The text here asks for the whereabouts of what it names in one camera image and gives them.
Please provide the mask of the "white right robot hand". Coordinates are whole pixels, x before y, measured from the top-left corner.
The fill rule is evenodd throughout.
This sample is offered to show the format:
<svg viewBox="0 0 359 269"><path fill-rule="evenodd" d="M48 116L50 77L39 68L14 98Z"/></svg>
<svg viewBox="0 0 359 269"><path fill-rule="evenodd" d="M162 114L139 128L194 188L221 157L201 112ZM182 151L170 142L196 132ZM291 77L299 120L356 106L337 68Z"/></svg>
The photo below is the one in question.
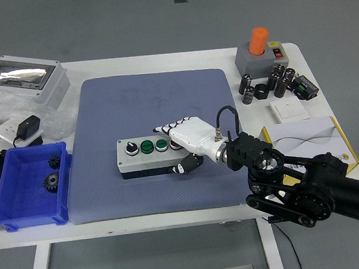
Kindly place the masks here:
<svg viewBox="0 0 359 269"><path fill-rule="evenodd" d="M172 142L180 145L189 152L184 159L175 165L171 171L176 174L187 174L201 166L204 156L213 162L223 164L226 162L226 137L219 135L212 125L198 117L186 117L171 124L156 127L154 132L168 135Z"/></svg>

